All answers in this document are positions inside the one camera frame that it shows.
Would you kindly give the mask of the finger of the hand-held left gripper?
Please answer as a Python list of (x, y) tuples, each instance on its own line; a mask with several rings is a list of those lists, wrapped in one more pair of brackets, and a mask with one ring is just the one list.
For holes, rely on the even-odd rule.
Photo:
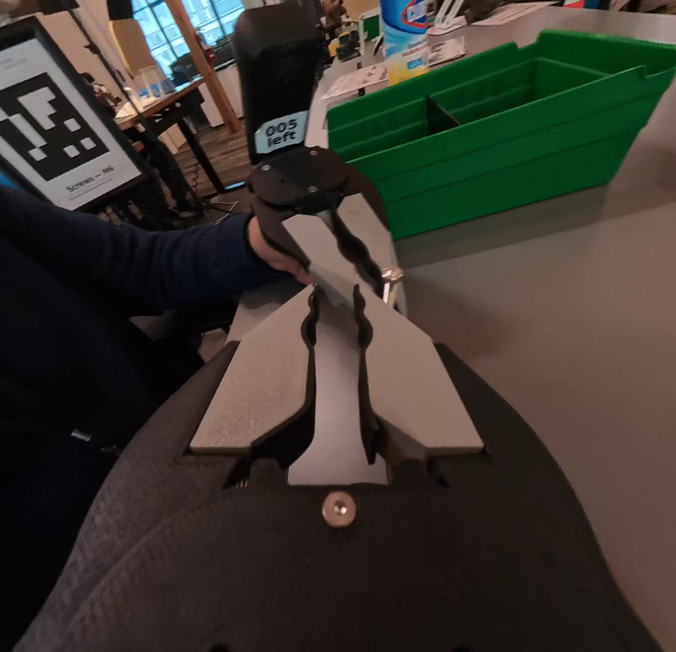
[(383, 300), (359, 272), (359, 261), (349, 253), (344, 240), (336, 238), (320, 217), (294, 215), (282, 226), (302, 254), (309, 259), (308, 271), (334, 306), (355, 309), (355, 289), (367, 309), (382, 309)]
[[(382, 270), (393, 265), (400, 267), (388, 228), (362, 193), (342, 200), (338, 207), (338, 220), (340, 227), (346, 231), (346, 237), (354, 240), (353, 246), (364, 278), (368, 278), (374, 289), (383, 295)], [(403, 282), (396, 310), (404, 317), (408, 316)]]

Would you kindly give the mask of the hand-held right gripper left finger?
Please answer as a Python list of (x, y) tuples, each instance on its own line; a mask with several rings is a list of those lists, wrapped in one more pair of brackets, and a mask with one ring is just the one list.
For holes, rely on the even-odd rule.
[(304, 288), (227, 343), (229, 362), (190, 442), (192, 454), (272, 459), (288, 469), (308, 449), (315, 430), (317, 290)]

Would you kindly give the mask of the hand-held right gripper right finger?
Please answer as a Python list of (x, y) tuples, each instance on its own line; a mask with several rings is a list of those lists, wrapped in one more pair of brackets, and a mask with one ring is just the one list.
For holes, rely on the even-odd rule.
[(353, 287), (359, 430), (369, 464), (480, 453), (484, 443), (433, 340), (367, 286)]

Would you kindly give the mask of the silver hex bolt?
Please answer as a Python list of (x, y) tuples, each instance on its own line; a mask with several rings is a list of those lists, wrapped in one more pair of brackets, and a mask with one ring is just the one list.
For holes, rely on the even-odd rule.
[(403, 270), (398, 266), (384, 268), (381, 273), (383, 301), (393, 309), (398, 307), (403, 282)]

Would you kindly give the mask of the person's left forearm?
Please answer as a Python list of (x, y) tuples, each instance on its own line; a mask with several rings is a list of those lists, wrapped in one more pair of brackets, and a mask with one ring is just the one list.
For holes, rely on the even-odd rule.
[(252, 219), (235, 214), (216, 225), (151, 232), (1, 188), (1, 239), (127, 317), (221, 302), (282, 280), (249, 245)]

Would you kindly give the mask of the person's left hand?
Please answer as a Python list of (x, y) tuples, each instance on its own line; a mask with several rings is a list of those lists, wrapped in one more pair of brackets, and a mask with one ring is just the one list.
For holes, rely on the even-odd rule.
[(278, 251), (267, 242), (255, 216), (252, 216), (249, 220), (247, 238), (253, 253), (267, 266), (275, 271), (293, 276), (301, 285), (314, 285), (313, 277), (296, 258)]

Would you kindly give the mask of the printed paper sheet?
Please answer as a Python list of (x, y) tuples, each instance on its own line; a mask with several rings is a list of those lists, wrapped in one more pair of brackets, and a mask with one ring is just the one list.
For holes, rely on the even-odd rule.
[(465, 37), (436, 41), (428, 49), (429, 67), (453, 62), (467, 54)]
[(554, 4), (555, 2), (553, 1), (506, 4), (497, 8), (495, 12), (489, 15), (487, 18), (473, 22), (472, 25), (480, 27), (500, 26), (518, 20), (526, 15), (533, 14), (534, 12), (543, 10), (546, 7), (550, 7)]
[(340, 76), (322, 95), (322, 98), (331, 99), (348, 93), (357, 93), (382, 82), (388, 82), (388, 70), (385, 63), (365, 66)]

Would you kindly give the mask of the yellow black tool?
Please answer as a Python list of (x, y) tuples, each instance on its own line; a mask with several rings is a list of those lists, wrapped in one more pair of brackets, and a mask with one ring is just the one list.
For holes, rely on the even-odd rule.
[(328, 45), (329, 56), (340, 62), (352, 60), (361, 55), (361, 39), (358, 29), (341, 33)]

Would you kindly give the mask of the wooden workbench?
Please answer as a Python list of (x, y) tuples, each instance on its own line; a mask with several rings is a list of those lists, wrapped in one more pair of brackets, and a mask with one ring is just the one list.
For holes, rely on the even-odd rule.
[(131, 91), (127, 91), (129, 100), (116, 112), (115, 122), (137, 152), (143, 150), (147, 141), (159, 140), (167, 130), (177, 127), (212, 184), (215, 194), (225, 194), (228, 188), (216, 173), (189, 123), (190, 113), (204, 102), (200, 91), (204, 83), (202, 78), (197, 78), (165, 95), (145, 100), (134, 99)]

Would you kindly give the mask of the disinfectant wipes canister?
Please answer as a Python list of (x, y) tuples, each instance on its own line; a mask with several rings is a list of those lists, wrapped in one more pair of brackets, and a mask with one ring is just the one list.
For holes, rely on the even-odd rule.
[(427, 0), (379, 0), (390, 86), (428, 72)]

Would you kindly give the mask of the green plastic bin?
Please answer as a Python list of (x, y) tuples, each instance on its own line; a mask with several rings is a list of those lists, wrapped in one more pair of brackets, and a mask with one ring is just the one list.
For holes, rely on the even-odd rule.
[(675, 46), (541, 31), (327, 110), (396, 240), (610, 183), (675, 76)]

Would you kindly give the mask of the large paned window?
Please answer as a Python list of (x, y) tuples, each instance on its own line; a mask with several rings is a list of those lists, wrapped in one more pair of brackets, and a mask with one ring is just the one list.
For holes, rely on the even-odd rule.
[[(229, 37), (245, 10), (242, 0), (181, 0), (193, 28), (217, 54), (224, 48), (223, 62), (232, 58)], [(165, 0), (132, 0), (134, 19), (145, 35), (156, 63), (172, 78), (183, 59), (189, 60), (189, 47)]]

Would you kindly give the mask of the white desk lamp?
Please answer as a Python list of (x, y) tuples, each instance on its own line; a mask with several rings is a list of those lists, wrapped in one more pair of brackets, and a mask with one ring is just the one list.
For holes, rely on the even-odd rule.
[(467, 24), (460, 15), (466, 0), (426, 0), (427, 22), (430, 35), (442, 35)]

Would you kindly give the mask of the person's dark clothing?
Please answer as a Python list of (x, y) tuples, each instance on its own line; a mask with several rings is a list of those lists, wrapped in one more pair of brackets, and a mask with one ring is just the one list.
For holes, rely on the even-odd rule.
[(131, 318), (1, 240), (2, 651), (44, 604), (117, 452), (204, 365), (194, 335), (153, 341)]

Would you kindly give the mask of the black framed tag display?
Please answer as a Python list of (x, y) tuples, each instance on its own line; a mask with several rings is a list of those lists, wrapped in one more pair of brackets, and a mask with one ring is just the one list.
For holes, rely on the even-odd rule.
[(2, 27), (1, 184), (67, 210), (98, 210), (152, 180), (38, 19)]

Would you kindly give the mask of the wooden post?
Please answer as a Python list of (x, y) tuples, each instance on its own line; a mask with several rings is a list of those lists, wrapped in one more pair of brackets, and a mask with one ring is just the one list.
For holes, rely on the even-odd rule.
[(241, 132), (243, 130), (242, 124), (240, 123), (214, 68), (207, 61), (201, 42), (198, 40), (198, 34), (190, 21), (182, 0), (164, 0), (164, 3), (167, 5), (179, 31), (181, 31), (181, 35), (188, 45), (191, 59), (202, 76), (204, 84), (206, 85), (224, 124), (227, 126), (230, 133)]

